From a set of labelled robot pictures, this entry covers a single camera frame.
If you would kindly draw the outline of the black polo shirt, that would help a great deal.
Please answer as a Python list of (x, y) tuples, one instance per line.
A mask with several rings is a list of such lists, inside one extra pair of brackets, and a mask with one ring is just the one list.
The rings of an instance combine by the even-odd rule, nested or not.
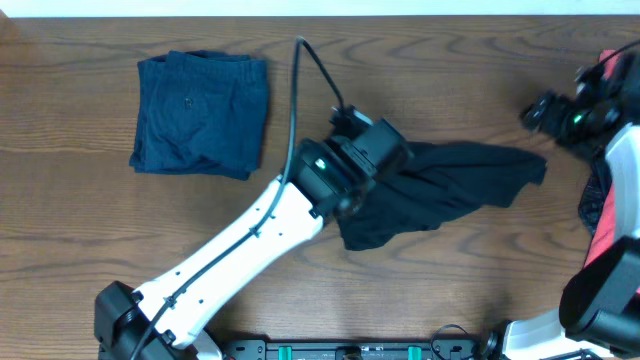
[(507, 208), (528, 184), (540, 185), (546, 159), (478, 143), (412, 143), (413, 160), (378, 183), (361, 208), (338, 221), (350, 251), (379, 248), (394, 236), (436, 230), (483, 206)]

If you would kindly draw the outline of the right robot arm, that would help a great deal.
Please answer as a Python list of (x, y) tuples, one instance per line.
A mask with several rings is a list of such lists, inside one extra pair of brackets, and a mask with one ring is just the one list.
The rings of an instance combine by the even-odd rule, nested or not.
[(525, 128), (592, 163), (580, 209), (595, 232), (558, 308), (507, 321), (479, 359), (632, 359), (639, 355), (639, 53), (604, 50), (576, 77), (576, 96), (548, 92), (524, 110)]

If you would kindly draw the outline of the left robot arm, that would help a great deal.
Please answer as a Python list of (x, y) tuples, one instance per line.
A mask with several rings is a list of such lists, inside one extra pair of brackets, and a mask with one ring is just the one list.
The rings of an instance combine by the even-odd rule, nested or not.
[(222, 359), (205, 329), (236, 293), (275, 260), (313, 239), (335, 217), (412, 157), (386, 120), (336, 110), (330, 137), (305, 139), (282, 174), (233, 223), (190, 257), (137, 288), (115, 281), (95, 299), (101, 359)]

